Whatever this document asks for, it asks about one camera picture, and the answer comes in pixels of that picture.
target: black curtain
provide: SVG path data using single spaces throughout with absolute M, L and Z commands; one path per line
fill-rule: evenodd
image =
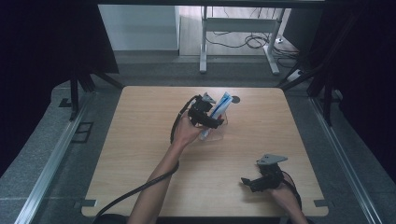
M 0 9 L 1 175 L 71 72 L 118 73 L 97 5 L 8 1 Z
M 396 5 L 370 0 L 332 63 L 346 119 L 396 182 Z M 315 46 L 341 20 L 325 10 Z

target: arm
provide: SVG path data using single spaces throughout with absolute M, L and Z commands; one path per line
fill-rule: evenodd
M 148 181 L 172 170 L 176 166 L 184 148 L 195 140 L 201 130 L 201 128 L 194 127 L 187 113 L 184 113 L 175 130 L 173 143 L 148 178 Z M 156 222 L 157 216 L 161 212 L 170 181 L 171 176 L 140 192 L 128 219 L 128 224 L 154 224 Z
M 293 183 L 288 175 L 283 176 L 289 183 Z M 289 215 L 293 224 L 308 223 L 303 211 L 300 209 L 300 205 L 297 203 L 297 199 L 288 186 L 284 183 L 280 183 L 277 189 L 268 189 L 268 191 L 275 199 L 276 203 Z

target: metal desk leg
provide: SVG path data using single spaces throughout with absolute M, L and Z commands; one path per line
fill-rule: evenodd
M 277 68 L 276 61 L 274 60 L 274 56 L 272 54 L 272 50 L 274 49 L 274 44 L 276 40 L 277 33 L 279 32 L 280 24 L 282 24 L 283 14 L 285 13 L 285 8 L 282 8 L 279 15 L 276 18 L 276 25 L 274 27 L 274 31 L 271 34 L 270 43 L 268 46 L 264 46 L 264 52 L 267 56 L 268 63 L 271 66 L 271 70 L 274 75 L 279 75 L 279 69 Z
M 204 17 L 202 18 L 202 43 L 201 54 L 199 60 L 200 73 L 206 73 L 206 23 L 207 23 L 207 7 L 204 7 Z

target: metal rail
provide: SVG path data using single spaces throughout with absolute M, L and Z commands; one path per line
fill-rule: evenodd
M 33 218 L 35 217 L 35 212 L 38 209 L 38 206 L 41 204 L 41 201 L 44 198 L 45 193 L 50 185 L 52 178 L 54 177 L 56 171 L 58 170 L 59 164 L 64 158 L 64 153 L 66 152 L 70 141 L 75 133 L 79 122 L 84 116 L 85 112 L 88 110 L 91 105 L 93 96 L 95 93 L 85 93 L 81 97 L 81 109 L 77 114 L 74 120 L 71 120 L 67 123 L 64 132 L 62 133 L 58 143 L 53 149 L 51 155 L 49 156 L 49 160 L 47 161 L 46 166 L 41 172 L 40 177 L 35 182 L 35 186 L 33 187 L 29 197 L 26 200 L 20 214 L 17 217 L 15 223 L 31 223 Z
M 326 136 L 329 138 L 329 141 L 332 145 L 332 149 L 334 151 L 335 157 L 339 161 L 344 174 L 346 176 L 347 181 L 349 182 L 350 187 L 352 187 L 355 196 L 361 205 L 361 210 L 366 215 L 367 221 L 371 224 L 380 224 L 382 223 L 379 214 L 376 212 L 375 205 L 371 200 L 367 190 L 361 183 L 358 175 L 356 174 L 352 164 L 347 157 L 347 154 L 344 151 L 343 146 L 337 138 L 334 130 L 331 126 L 328 125 L 326 120 L 322 116 L 322 109 L 318 102 L 318 99 L 310 98 L 312 106 L 315 109 L 320 125 L 322 126 Z

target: wooden table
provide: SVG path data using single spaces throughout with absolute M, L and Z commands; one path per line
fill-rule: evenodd
M 224 92 L 241 101 L 227 110 L 223 139 L 196 140 L 185 149 L 174 174 L 160 217 L 282 217 L 284 212 L 266 192 L 252 193 L 241 177 L 261 175 L 256 160 L 263 154 L 289 159 L 279 166 L 299 190 L 307 216 L 326 216 L 316 207 L 323 195 L 302 139 L 280 89 L 208 87 L 125 87 L 109 128 L 83 207 L 92 217 L 108 203 L 144 184 L 169 146 L 173 122 L 196 94 L 219 100 Z M 137 194 L 108 213 L 128 216 Z

